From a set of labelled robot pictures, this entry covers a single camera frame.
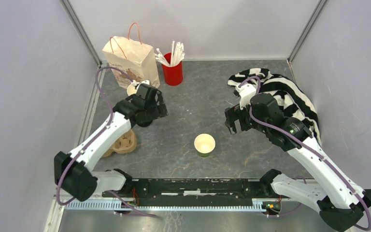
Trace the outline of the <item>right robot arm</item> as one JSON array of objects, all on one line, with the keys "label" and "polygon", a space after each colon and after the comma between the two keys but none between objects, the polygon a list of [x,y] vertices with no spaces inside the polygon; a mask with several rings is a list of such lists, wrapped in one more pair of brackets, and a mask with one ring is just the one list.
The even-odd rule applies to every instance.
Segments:
[{"label": "right robot arm", "polygon": [[358,227],[367,218],[365,231],[371,230],[371,189],[364,189],[347,177],[329,158],[302,121],[287,117],[276,99],[266,93],[252,96],[247,105],[237,104],[225,110],[225,125],[236,133],[235,121],[241,129],[255,129],[298,161],[319,187],[289,178],[272,169],[261,178],[260,192],[265,197],[287,196],[319,214],[332,229],[343,232]]}]

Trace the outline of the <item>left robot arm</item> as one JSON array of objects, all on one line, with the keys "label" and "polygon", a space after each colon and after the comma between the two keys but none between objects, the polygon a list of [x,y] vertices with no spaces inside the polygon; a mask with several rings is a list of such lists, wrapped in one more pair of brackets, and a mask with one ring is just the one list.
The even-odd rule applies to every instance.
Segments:
[{"label": "left robot arm", "polygon": [[119,101],[112,113],[82,144],[70,152],[58,152],[54,157],[56,197],[64,190],[81,202],[94,193],[114,190],[127,197],[132,183],[122,171],[95,172],[93,169],[106,151],[134,126],[149,126],[154,120],[167,116],[163,95],[157,88],[141,83],[135,94]]}]

